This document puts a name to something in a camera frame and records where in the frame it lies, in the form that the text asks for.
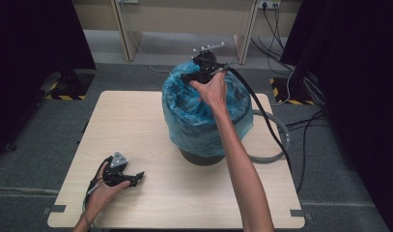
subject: wooden table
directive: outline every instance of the wooden table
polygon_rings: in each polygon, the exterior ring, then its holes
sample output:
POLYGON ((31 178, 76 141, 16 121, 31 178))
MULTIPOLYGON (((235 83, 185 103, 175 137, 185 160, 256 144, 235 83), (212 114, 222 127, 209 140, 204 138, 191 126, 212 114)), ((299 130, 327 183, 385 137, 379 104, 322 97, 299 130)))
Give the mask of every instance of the wooden table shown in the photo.
MULTIPOLYGON (((271 112, 267 97, 258 96, 265 110, 271 112)), ((264 119, 258 116, 242 141, 251 155, 270 157, 280 152, 264 119)), ((211 166, 185 160, 169 139, 161 93, 133 91, 101 94, 55 202, 56 206, 65 205, 65 211, 51 212, 51 227, 75 226, 90 180, 101 162, 115 151, 129 159, 126 174, 145 171, 145 177, 138 187, 116 196, 97 217, 96 227, 242 228, 226 160, 211 166)), ((301 208, 286 161, 255 166, 274 226, 302 227, 304 217, 291 215, 291 210, 301 208)))

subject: electrical outlet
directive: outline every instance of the electrical outlet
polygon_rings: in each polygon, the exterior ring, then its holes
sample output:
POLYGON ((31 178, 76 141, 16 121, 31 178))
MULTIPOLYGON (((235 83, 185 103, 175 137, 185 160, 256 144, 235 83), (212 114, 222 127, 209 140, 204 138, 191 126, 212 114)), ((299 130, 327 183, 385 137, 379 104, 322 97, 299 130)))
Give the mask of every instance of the electrical outlet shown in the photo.
POLYGON ((266 10, 274 10, 276 8, 280 8, 281 0, 272 0, 272 1, 260 1, 259 2, 259 9, 263 8, 263 3, 267 3, 266 10))

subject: left hand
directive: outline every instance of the left hand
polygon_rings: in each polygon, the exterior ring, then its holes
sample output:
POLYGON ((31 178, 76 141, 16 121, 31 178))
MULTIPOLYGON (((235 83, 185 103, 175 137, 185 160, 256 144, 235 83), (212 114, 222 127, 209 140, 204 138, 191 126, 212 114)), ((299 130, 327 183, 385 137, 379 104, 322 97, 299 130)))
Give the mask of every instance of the left hand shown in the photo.
POLYGON ((130 185, 130 181, 122 182, 115 187, 109 187, 106 183, 104 183, 102 180, 102 173, 107 163, 108 162, 104 163, 100 169, 99 174, 97 175, 97 185, 99 186, 91 193, 90 200, 88 201, 85 214, 90 222, 94 221, 99 212, 103 210, 109 202, 111 202, 118 192, 126 189, 130 185))

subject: right hand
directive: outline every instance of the right hand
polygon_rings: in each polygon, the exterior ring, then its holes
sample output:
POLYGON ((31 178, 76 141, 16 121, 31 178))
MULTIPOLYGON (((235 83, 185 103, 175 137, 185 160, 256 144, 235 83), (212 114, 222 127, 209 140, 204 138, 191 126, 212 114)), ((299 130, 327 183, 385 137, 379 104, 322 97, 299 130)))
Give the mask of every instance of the right hand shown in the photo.
POLYGON ((190 81, 190 86, 195 88, 204 101, 211 109, 218 110, 218 108, 226 107, 226 82, 224 77, 227 71, 218 72, 214 75, 211 81, 207 84, 201 84, 195 80, 190 81))

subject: plastic bag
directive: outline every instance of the plastic bag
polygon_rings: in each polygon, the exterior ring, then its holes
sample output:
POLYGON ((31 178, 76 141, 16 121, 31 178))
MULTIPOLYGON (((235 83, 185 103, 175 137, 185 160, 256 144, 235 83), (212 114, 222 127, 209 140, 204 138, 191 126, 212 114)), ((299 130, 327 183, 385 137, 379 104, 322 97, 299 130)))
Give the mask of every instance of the plastic bag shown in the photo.
MULTIPOLYGON (((182 73, 195 73, 199 66, 187 62, 176 66, 162 86, 162 107, 171 141, 188 153, 201 157, 224 156, 220 134, 211 108, 199 101, 199 93, 181 80, 182 73)), ((246 88, 230 72, 226 103, 233 125, 242 139, 253 127, 253 110, 246 88)))

